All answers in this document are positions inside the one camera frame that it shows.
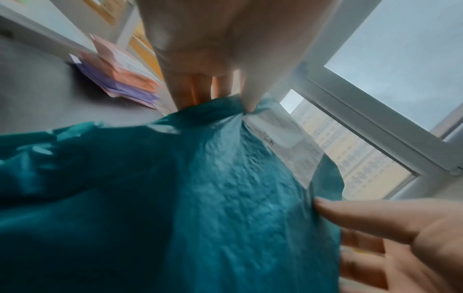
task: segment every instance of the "gray surface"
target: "gray surface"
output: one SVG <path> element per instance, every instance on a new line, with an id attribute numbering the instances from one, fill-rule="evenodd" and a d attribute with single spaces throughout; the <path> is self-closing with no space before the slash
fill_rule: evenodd
<path id="1" fill-rule="evenodd" d="M 58 57 L 0 37 L 0 134 L 85 121 L 139 125 L 161 117 L 156 110 L 108 97 Z"/>

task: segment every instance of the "teal plastic bag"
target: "teal plastic bag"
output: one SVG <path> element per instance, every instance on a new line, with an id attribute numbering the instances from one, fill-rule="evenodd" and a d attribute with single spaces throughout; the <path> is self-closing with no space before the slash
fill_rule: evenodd
<path id="1" fill-rule="evenodd" d="M 0 137 L 0 291 L 338 292 L 336 165 L 278 103 Z"/>

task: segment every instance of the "glass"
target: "glass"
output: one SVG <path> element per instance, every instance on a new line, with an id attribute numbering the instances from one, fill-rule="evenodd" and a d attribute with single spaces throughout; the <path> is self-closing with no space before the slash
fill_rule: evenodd
<path id="1" fill-rule="evenodd" d="M 382 0 L 326 67 L 442 137 L 463 117 L 463 1 Z"/>
<path id="2" fill-rule="evenodd" d="M 381 199 L 413 176 L 291 90 L 281 105 L 338 165 L 348 200 Z"/>

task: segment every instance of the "white window frame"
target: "white window frame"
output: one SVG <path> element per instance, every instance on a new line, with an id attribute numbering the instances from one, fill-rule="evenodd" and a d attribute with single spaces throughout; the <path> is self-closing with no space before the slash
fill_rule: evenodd
<path id="1" fill-rule="evenodd" d="M 442 140 L 325 67 L 380 2 L 342 1 L 304 61 L 274 91 L 292 88 L 417 176 L 389 198 L 429 197 L 462 172 L 463 125 Z"/>

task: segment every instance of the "hand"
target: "hand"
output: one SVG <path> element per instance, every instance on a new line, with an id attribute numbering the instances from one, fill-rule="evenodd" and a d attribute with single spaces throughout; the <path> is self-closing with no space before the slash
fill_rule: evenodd
<path id="1" fill-rule="evenodd" d="M 463 292 L 463 205 L 437 200 L 330 202 L 315 209 L 342 228 L 340 275 L 394 293 Z M 378 292 L 341 286 L 341 293 Z"/>
<path id="2" fill-rule="evenodd" d="M 303 58 L 339 0 L 137 0 L 179 110 L 231 93 L 251 112 Z"/>

